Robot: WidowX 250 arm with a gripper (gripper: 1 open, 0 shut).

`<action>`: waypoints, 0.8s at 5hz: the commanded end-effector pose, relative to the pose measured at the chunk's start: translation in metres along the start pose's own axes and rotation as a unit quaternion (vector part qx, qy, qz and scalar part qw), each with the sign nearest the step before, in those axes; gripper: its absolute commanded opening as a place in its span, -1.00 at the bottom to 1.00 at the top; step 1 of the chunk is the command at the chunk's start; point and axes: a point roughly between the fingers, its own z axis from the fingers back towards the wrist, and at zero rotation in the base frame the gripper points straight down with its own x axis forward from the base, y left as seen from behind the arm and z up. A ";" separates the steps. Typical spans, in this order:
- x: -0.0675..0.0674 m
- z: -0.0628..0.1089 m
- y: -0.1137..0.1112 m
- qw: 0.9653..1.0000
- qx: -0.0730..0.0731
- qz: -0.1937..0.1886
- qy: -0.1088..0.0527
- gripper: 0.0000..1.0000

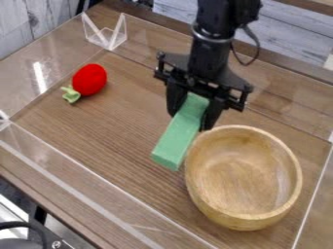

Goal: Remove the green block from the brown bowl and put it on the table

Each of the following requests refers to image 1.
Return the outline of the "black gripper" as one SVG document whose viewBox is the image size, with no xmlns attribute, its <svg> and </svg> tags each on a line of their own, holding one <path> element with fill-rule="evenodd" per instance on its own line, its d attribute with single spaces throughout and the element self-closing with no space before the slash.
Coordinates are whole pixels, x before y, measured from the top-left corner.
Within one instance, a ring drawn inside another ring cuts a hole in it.
<svg viewBox="0 0 333 249">
<path fill-rule="evenodd" d="M 166 84 L 166 109 L 172 116 L 189 92 L 211 101 L 201 124 L 201 130 L 211 130 L 225 109 L 245 109 L 255 88 L 228 66 L 233 37 L 224 38 L 200 26 L 193 26 L 192 32 L 191 54 L 157 53 L 156 77 Z"/>
</svg>

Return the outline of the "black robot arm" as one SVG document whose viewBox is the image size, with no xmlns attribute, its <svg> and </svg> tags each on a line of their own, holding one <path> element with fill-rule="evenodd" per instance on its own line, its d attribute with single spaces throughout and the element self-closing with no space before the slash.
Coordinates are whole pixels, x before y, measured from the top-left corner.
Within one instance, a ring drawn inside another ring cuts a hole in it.
<svg viewBox="0 0 333 249">
<path fill-rule="evenodd" d="M 225 110 L 245 110 L 255 86 L 233 72 L 229 58 L 236 55 L 236 32 L 255 34 L 249 24 L 259 20 L 261 8 L 261 0 L 199 0 L 191 53 L 157 53 L 154 76 L 166 84 L 168 112 L 180 111 L 192 93 L 209 100 L 201 130 L 215 127 Z"/>
</svg>

